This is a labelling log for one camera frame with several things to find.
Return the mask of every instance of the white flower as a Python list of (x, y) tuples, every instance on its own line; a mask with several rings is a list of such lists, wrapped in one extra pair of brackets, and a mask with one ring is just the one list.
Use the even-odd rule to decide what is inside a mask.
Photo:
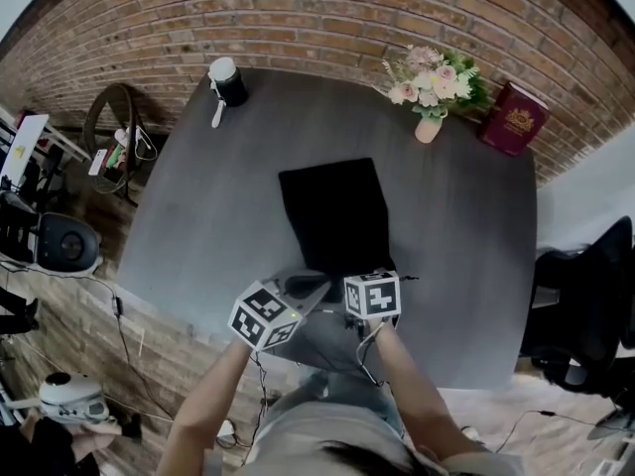
[(456, 95), (454, 81), (448, 81), (441, 77), (433, 77), (433, 89), (439, 99), (454, 99)]
[(402, 104), (404, 102), (404, 94), (399, 89), (399, 86), (393, 86), (388, 91), (388, 98), (393, 104)]
[(444, 61), (444, 56), (440, 55), (437, 50), (433, 50), (432, 48), (424, 47), (416, 47), (408, 46), (410, 52), (408, 53), (406, 62), (415, 70), (421, 68), (435, 68), (437, 64)]
[(439, 105), (439, 98), (431, 90), (419, 93), (419, 103), (424, 107), (435, 107)]
[(430, 72), (424, 70), (423, 72), (417, 74), (417, 77), (413, 79), (413, 86), (422, 90), (432, 90), (433, 83), (430, 80)]
[(393, 86), (388, 92), (388, 97), (393, 104), (402, 104), (404, 100), (417, 102), (418, 92), (412, 83), (405, 82)]
[(471, 86), (469, 85), (469, 81), (467, 77), (459, 74), (454, 82), (454, 90), (456, 91), (456, 96), (461, 97), (463, 99), (469, 98), (469, 94), (472, 91)]

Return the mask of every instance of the pink vase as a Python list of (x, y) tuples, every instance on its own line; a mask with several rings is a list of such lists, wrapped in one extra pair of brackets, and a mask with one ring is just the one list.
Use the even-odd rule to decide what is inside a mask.
[(442, 122), (442, 118), (422, 118), (415, 129), (415, 136), (417, 137), (417, 140), (425, 143), (426, 145), (431, 143), (439, 133)]

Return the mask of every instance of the dark gray table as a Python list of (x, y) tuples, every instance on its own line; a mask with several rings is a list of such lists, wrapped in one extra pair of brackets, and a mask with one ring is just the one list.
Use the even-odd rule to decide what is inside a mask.
[[(398, 327), (438, 386), (495, 388), (512, 375), (528, 313), (536, 248), (531, 152), (509, 158), (447, 118), (431, 145), (417, 116), (370, 88), (266, 70), (244, 73), (249, 101), (210, 128), (206, 78), (146, 187), (117, 283), (194, 326), (229, 338), (235, 298), (254, 280), (304, 262), (277, 173), (372, 157), (402, 275)], [(277, 354), (354, 369), (356, 333), (317, 312)], [(368, 367), (381, 375), (374, 347)]]

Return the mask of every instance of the white cable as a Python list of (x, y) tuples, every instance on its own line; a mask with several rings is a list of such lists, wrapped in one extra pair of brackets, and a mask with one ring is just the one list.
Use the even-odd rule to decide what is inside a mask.
[(149, 159), (145, 158), (145, 157), (141, 157), (138, 153), (137, 153), (137, 148), (139, 147), (139, 141), (137, 141), (137, 143), (135, 144), (135, 156), (137, 157), (137, 159), (139, 159), (140, 161), (154, 161), (157, 159), (157, 157), (159, 156), (159, 152), (157, 151), (157, 147), (155, 146), (155, 144), (152, 142), (152, 140), (150, 139), (150, 136), (148, 136), (148, 134), (146, 133), (146, 131), (144, 131), (141, 127), (137, 126), (137, 130), (139, 131), (137, 134), (139, 134), (139, 137), (141, 138), (141, 141), (144, 142), (144, 144), (146, 145), (146, 147), (148, 147), (150, 150), (153, 150), (155, 153), (154, 157), (151, 157)]
[(368, 342), (369, 340), (371, 340), (372, 338), (375, 337), (375, 335), (377, 335), (377, 333), (379, 333), (379, 330), (383, 327), (383, 325), (386, 324), (386, 321), (381, 321), (379, 323), (379, 325), (370, 332), (370, 335), (368, 335), (366, 338), (364, 338), (359, 345), (357, 346), (357, 350), (355, 351), (355, 356), (357, 357), (357, 363), (359, 363), (359, 366), (362, 368), (362, 370), (366, 373), (366, 375), (368, 376), (368, 379), (370, 379), (373, 384), (375, 386), (379, 386), (379, 383), (377, 382), (377, 380), (373, 377), (373, 375), (370, 373), (370, 371), (366, 368), (366, 366), (364, 365), (364, 363), (361, 361), (361, 358), (359, 357), (359, 351), (361, 350), (361, 348), (364, 346), (364, 344), (366, 342)]
[[(55, 363), (54, 361), (50, 360), (47, 356), (45, 356), (44, 354), (42, 354), (38, 349), (36, 349), (35, 347), (33, 347), (29, 342), (27, 342), (23, 337), (15, 337), (16, 340), (20, 341), (21, 343), (23, 343), (24, 345), (26, 345), (29, 349), (31, 349), (33, 352), (35, 352), (38, 356), (40, 356), (41, 358), (45, 359), (46, 361), (48, 361), (51, 365), (53, 365), (55, 368), (57, 368), (59, 371), (61, 372), (66, 372), (66, 370), (64, 370), (60, 365), (58, 365), (57, 363)], [(137, 408), (133, 408), (132, 406), (128, 406), (127, 404), (124, 404), (123, 402), (119, 402), (117, 399), (112, 398), (109, 395), (105, 395), (104, 397), (106, 397), (107, 399), (111, 400), (112, 402), (114, 402), (115, 404), (118, 404), (119, 406), (121, 406), (122, 408), (126, 408), (129, 409), (131, 411), (134, 411), (136, 413), (139, 413), (140, 415), (143, 415), (145, 417), (153, 417), (154, 419), (161, 419), (162, 421), (168, 421), (168, 422), (173, 422), (172, 419), (169, 419), (168, 417), (163, 417), (163, 416), (156, 416), (156, 415), (151, 415), (150, 413), (146, 413), (144, 411), (141, 411)]]

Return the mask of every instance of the red book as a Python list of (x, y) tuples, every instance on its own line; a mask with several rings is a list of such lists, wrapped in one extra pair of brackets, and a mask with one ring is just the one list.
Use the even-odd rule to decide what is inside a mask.
[(500, 92), (479, 139), (508, 155), (520, 154), (549, 118), (549, 108), (510, 81)]

